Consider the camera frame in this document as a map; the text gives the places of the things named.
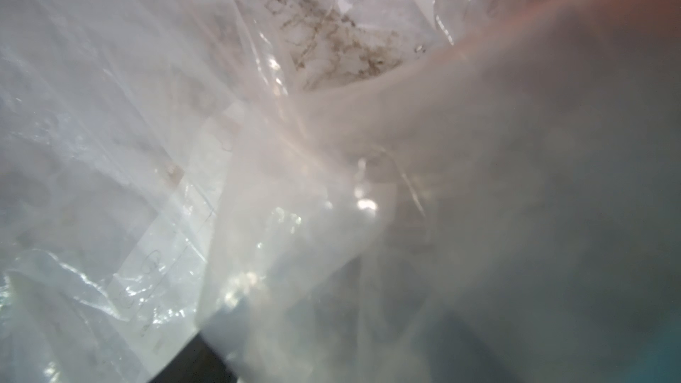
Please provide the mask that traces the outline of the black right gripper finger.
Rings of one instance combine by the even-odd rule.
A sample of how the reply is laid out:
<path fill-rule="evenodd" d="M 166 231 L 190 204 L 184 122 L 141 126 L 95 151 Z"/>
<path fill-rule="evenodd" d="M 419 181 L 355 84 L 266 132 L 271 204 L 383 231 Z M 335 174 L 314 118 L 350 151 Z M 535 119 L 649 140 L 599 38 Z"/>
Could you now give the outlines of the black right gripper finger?
<path fill-rule="evenodd" d="M 238 381 L 238 377 L 198 334 L 151 379 L 152 383 L 237 383 Z"/>

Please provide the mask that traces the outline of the clear zip-top plastic bag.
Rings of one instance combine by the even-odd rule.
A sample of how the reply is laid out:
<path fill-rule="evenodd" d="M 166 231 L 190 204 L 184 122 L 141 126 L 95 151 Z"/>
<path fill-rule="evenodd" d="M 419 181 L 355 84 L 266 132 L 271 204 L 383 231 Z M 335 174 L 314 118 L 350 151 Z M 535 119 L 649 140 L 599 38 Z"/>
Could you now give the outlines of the clear zip-top plastic bag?
<path fill-rule="evenodd" d="M 680 0 L 1 0 L 1 379 L 677 382 Z"/>

